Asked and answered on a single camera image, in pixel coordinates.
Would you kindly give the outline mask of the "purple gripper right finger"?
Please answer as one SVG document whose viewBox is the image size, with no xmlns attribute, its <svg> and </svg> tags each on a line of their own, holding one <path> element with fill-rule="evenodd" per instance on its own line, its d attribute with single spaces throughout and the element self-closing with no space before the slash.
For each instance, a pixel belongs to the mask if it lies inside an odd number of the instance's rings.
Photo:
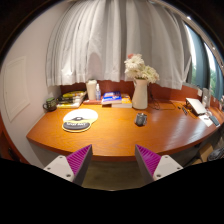
<svg viewBox="0 0 224 224">
<path fill-rule="evenodd" d="M 146 184 L 182 169 L 182 166 L 169 155 L 160 156 L 140 145 L 135 145 L 135 157 Z"/>
</svg>

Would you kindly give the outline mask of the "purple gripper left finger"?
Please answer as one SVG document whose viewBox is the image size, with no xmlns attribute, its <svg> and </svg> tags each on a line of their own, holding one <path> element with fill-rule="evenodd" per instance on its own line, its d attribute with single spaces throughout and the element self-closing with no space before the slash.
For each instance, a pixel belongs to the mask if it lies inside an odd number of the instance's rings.
<svg viewBox="0 0 224 224">
<path fill-rule="evenodd" d="M 81 186 L 92 155 L 92 145 L 88 145 L 68 156 L 59 155 L 44 170 Z"/>
</svg>

